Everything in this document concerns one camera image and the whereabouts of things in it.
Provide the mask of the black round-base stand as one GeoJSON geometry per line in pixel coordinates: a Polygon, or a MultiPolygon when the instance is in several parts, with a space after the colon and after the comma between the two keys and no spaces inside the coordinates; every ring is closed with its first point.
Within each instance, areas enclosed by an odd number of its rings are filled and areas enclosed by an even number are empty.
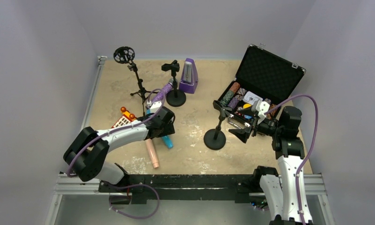
{"type": "Polygon", "coordinates": [[[161,66],[162,71],[171,71],[172,76],[172,90],[166,95],[167,103],[172,107],[180,107],[186,102],[186,95],[183,91],[178,88],[178,82],[176,81],[176,74],[180,70],[180,65],[177,60],[173,60],[171,63],[165,63],[161,66]]]}
{"type": "Polygon", "coordinates": [[[214,109],[220,112],[218,125],[204,135],[204,144],[211,150],[220,150],[226,144],[226,136],[221,130],[222,122],[230,115],[230,107],[223,107],[218,100],[213,101],[214,109]]]}

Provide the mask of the black round-base stand front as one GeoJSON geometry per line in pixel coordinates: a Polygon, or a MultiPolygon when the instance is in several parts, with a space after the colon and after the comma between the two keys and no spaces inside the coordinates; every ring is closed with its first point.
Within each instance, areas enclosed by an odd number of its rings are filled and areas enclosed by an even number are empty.
{"type": "Polygon", "coordinates": [[[226,136],[221,130],[222,122],[230,115],[230,107],[223,107],[218,100],[213,101],[214,109],[220,112],[218,125],[204,135],[204,144],[211,150],[220,150],[226,144],[226,136]]]}

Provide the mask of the blue microphone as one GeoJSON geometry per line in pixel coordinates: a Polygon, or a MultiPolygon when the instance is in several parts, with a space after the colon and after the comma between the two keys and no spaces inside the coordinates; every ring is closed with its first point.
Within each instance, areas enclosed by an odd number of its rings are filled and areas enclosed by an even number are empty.
{"type": "Polygon", "coordinates": [[[169,150],[174,147],[173,142],[168,135],[161,137],[161,139],[162,139],[163,143],[165,144],[165,146],[167,146],[167,148],[169,150]]]}

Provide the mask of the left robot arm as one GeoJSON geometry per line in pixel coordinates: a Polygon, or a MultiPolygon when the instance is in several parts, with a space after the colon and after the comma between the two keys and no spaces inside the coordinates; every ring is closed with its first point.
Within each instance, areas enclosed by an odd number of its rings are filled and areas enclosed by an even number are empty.
{"type": "Polygon", "coordinates": [[[85,127],[63,155],[69,166],[67,172],[74,172],[82,181],[99,179],[112,185],[126,183],[126,170],[107,162],[107,154],[133,142],[174,134],[174,120],[175,114],[162,107],[121,127],[107,130],[85,127]]]}

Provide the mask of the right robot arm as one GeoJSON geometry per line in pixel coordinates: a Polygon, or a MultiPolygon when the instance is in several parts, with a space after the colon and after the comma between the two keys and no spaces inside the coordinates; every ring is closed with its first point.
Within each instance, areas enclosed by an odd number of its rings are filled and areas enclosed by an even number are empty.
{"type": "Polygon", "coordinates": [[[302,113],[294,106],[286,106],[277,120],[267,118],[264,112],[264,108],[257,110],[253,106],[240,110],[240,114],[253,120],[244,128],[231,129],[230,133],[244,143],[256,133],[272,137],[272,149],[280,170],[258,166],[245,185],[257,185],[263,190],[271,215],[270,224],[312,225],[302,167],[304,146],[297,136],[302,113]]]}

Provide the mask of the purple glitter microphone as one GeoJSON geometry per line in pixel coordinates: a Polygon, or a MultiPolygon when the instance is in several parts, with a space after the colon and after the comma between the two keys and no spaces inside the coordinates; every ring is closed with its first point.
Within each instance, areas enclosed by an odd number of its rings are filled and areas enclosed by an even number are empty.
{"type": "Polygon", "coordinates": [[[146,108],[148,109],[154,102],[162,101],[171,90],[173,90],[173,85],[171,82],[168,82],[163,86],[161,91],[158,91],[152,99],[147,101],[146,108]]]}

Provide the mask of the pink microphone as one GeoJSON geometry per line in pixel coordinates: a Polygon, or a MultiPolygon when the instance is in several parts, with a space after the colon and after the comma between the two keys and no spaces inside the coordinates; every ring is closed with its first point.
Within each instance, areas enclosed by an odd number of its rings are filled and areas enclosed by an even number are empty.
{"type": "Polygon", "coordinates": [[[145,140],[145,144],[146,144],[146,148],[147,148],[150,160],[152,162],[153,168],[154,169],[159,168],[160,163],[159,163],[157,153],[156,153],[156,149],[154,147],[154,143],[153,143],[152,139],[145,140]]]}

